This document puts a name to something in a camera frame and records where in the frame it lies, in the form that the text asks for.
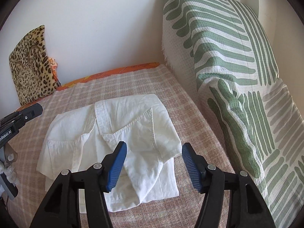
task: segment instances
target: plaid blanket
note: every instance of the plaid blanket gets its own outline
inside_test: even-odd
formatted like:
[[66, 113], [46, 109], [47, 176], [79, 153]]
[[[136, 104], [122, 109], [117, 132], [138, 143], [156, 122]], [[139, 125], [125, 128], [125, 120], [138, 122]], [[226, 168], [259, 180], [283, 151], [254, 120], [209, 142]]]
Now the plaid blanket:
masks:
[[[190, 142], [196, 153], [221, 170], [233, 172], [217, 137], [191, 98], [164, 65], [112, 75], [56, 91], [39, 103], [44, 112], [28, 122], [10, 145], [19, 154], [15, 163], [20, 184], [19, 194], [8, 202], [8, 210], [20, 228], [29, 227], [46, 192], [45, 176], [36, 171], [38, 157], [47, 129], [57, 114], [93, 104], [99, 100], [155, 93], [168, 114], [182, 143]], [[181, 156], [174, 159], [180, 196], [141, 204], [122, 212], [110, 213], [114, 227], [193, 227], [204, 195], [193, 187]], [[225, 193], [220, 227], [226, 227], [229, 193]], [[82, 227], [88, 227], [81, 215]]]

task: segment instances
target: folded shirt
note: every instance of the folded shirt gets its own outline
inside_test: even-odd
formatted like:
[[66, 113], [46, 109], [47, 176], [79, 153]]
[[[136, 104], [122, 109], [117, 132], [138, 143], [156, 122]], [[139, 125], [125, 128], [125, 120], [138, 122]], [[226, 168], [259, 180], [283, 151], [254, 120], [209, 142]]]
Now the folded shirt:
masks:
[[[57, 115], [37, 164], [46, 191], [63, 169], [86, 170], [119, 141], [126, 142], [127, 156], [116, 187], [104, 194], [110, 212], [179, 195], [173, 158], [181, 154], [181, 141], [155, 94], [102, 100]], [[79, 206], [85, 213], [84, 190], [79, 190]]]

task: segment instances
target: bedspread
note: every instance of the bedspread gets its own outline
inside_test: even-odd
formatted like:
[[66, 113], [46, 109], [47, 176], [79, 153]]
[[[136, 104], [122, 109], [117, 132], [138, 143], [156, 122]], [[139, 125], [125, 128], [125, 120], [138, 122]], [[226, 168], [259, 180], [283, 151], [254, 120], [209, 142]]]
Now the bedspread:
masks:
[[[221, 170], [233, 172], [217, 137], [191, 98], [164, 65], [112, 75], [74, 87], [56, 91], [39, 103], [43, 114], [28, 122], [10, 145], [18, 152], [15, 163], [20, 184], [19, 194], [8, 202], [8, 210], [20, 228], [29, 227], [45, 196], [45, 176], [36, 171], [38, 157], [47, 129], [57, 114], [93, 104], [99, 100], [155, 93], [168, 114], [183, 143], [190, 142], [207, 162]], [[141, 204], [138, 207], [110, 213], [114, 227], [193, 227], [199, 215], [204, 195], [193, 187], [182, 156], [174, 159], [174, 169], [180, 196]], [[225, 193], [220, 227], [226, 227], [229, 193]], [[86, 215], [81, 215], [82, 227], [87, 227]]]
[[165, 0], [163, 15], [177, 80], [235, 171], [249, 173], [276, 227], [288, 227], [304, 204], [304, 120], [258, 18], [235, 0]]

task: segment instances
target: green and white towel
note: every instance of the green and white towel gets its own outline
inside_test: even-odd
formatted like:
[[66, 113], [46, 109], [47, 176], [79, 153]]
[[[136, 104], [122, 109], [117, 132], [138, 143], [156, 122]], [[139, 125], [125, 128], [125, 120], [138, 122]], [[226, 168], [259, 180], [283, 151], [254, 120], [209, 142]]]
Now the green and white towel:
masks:
[[235, 0], [165, 0], [163, 15], [178, 81], [234, 169], [250, 174], [276, 227], [288, 227], [304, 203], [304, 121], [256, 15]]

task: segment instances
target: white wall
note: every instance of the white wall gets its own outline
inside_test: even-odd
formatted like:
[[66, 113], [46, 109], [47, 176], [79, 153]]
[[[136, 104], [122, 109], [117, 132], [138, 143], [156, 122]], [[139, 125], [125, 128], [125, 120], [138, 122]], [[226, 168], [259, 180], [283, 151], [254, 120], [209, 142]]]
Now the white wall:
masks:
[[0, 31], [0, 118], [20, 104], [9, 55], [44, 24], [46, 47], [66, 83], [90, 74], [147, 62], [164, 63], [164, 0], [21, 0]]
[[304, 116], [304, 25], [287, 0], [259, 0], [258, 18], [272, 45], [280, 78]]

